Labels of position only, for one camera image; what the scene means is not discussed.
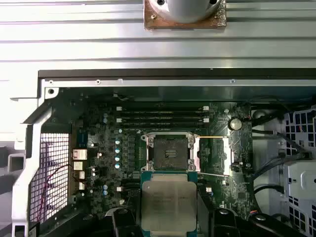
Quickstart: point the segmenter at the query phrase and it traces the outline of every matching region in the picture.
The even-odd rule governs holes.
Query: motherboard
[[[247,181],[253,165],[250,114],[249,106],[229,102],[91,100],[82,125],[74,128],[76,149],[87,150],[80,192],[91,213],[102,218],[112,208],[135,209],[144,170],[182,170],[197,173],[215,207],[246,219],[254,208]],[[192,164],[184,134],[197,144]]]

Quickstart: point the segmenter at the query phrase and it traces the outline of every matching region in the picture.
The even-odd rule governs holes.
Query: cpu socket
[[[200,171],[199,138],[191,132],[151,132],[144,134],[147,165],[142,171]]]

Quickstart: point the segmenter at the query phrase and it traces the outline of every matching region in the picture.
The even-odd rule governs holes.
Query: metal mesh
[[[69,167],[62,167],[67,164],[69,134],[43,133],[40,138],[39,169],[31,182],[31,221],[44,222],[67,205]]]

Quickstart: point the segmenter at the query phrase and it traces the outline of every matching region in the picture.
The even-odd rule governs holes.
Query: circuit board
[[[200,172],[198,178],[212,188],[216,207],[234,210],[246,219],[253,208],[247,176],[252,172],[250,107],[221,102],[89,102],[80,134],[87,136],[86,190],[91,213],[103,217],[115,207],[128,206],[138,195],[140,174],[146,165],[142,136],[157,131],[197,134]],[[238,131],[228,121],[243,119]],[[122,183],[135,189],[128,197],[117,192]]]

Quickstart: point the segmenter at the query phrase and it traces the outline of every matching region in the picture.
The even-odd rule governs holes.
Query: copper heatsink base
[[[215,29],[226,26],[226,0],[222,0],[217,12],[203,21],[191,24],[181,24],[166,20],[153,10],[149,0],[145,0],[144,6],[145,29]]]

